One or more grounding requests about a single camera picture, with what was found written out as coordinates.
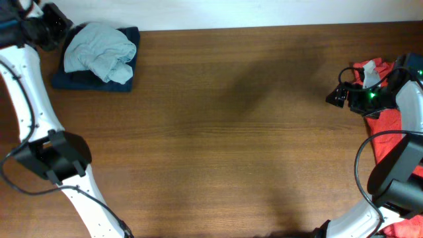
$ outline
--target folded navy cloth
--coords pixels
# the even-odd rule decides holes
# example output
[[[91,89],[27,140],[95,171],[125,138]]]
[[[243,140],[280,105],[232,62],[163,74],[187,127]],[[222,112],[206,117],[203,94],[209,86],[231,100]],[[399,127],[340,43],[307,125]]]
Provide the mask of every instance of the folded navy cloth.
[[[58,72],[53,76],[52,87],[54,89],[73,89],[73,90],[98,90],[98,91],[114,91],[114,92],[130,92],[132,90],[132,81],[134,77],[128,80],[124,85],[120,83],[109,81],[105,83],[100,78],[98,78],[92,71],[76,71],[72,73],[66,73],[63,66],[63,59],[67,47],[71,43],[72,39],[81,31],[84,26],[77,26],[72,29],[63,45],[63,50],[61,53],[60,65]],[[139,46],[139,30],[137,27],[121,28],[118,29],[120,32],[124,33],[128,40],[135,44],[137,52],[135,53],[134,58],[128,62],[128,65],[132,68],[132,71],[135,72],[135,65],[137,63],[137,53]]]

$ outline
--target clothing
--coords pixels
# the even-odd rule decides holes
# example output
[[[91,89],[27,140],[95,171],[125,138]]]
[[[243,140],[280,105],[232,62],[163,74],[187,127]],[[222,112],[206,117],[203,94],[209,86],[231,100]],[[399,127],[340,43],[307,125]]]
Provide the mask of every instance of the clothing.
[[[65,52],[65,72],[91,70],[105,83],[125,84],[132,75],[131,61],[137,48],[124,34],[105,24],[89,23]]]
[[[375,70],[379,72],[380,78],[384,78],[392,71],[393,63],[384,63],[381,58],[373,59],[376,64]],[[368,61],[363,63],[355,63],[354,67],[363,67]],[[359,73],[354,72],[356,76],[356,83],[362,84]],[[382,83],[382,87],[386,86],[387,82]],[[397,109],[384,110],[381,112],[379,119],[365,119],[370,127],[371,134],[383,132],[386,130],[401,130],[401,113]],[[401,134],[391,134],[388,136],[379,136],[372,141],[375,153],[376,163],[388,154],[394,146],[402,139]],[[414,174],[423,177],[423,168],[417,167]],[[383,232],[388,237],[395,238],[421,238],[423,237],[423,216],[415,216],[410,220],[395,223],[386,227]]]
[[[105,83],[90,70],[76,71],[72,73],[65,72],[63,65],[65,51],[68,45],[70,45],[74,36],[78,34],[83,28],[84,26],[76,26],[68,33],[63,45],[58,72],[53,76],[51,81],[52,87],[55,89],[130,92],[132,89],[134,77],[132,77],[131,79],[126,81],[124,85],[122,85],[113,81]],[[129,41],[134,43],[136,48],[138,48],[140,35],[137,27],[122,28],[118,30],[122,32]],[[132,68],[133,72],[135,71],[136,63],[137,52],[135,53],[134,58],[130,62],[128,62],[128,65]]]

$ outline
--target wooden table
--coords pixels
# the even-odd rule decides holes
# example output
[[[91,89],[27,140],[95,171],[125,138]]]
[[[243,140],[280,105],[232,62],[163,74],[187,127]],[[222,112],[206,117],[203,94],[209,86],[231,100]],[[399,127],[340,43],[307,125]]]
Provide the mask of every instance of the wooden table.
[[[142,32],[131,93],[53,90],[59,51],[40,54],[58,118],[86,139],[98,187],[136,237],[252,237],[311,231],[361,199],[364,121],[325,97],[352,62],[421,54],[422,42],[420,22]],[[0,92],[5,154],[18,130]],[[364,183],[373,166],[369,147]],[[5,170],[51,187],[14,161]],[[0,191],[0,237],[89,236],[63,194]]]

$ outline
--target white background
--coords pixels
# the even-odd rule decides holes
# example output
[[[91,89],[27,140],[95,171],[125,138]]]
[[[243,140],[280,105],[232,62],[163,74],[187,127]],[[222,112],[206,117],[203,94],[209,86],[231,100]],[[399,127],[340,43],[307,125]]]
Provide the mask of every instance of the white background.
[[[181,30],[422,20],[421,0],[50,0],[75,24]]]

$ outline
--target crumpled light gray cloth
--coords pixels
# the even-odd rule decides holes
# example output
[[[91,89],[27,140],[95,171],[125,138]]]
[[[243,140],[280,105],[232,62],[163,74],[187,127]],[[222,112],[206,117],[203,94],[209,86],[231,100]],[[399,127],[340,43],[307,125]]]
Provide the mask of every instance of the crumpled light gray cloth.
[[[91,70],[104,82],[125,84],[134,75],[126,63],[134,58],[136,46],[120,31],[101,23],[89,23],[67,47],[65,72]]]

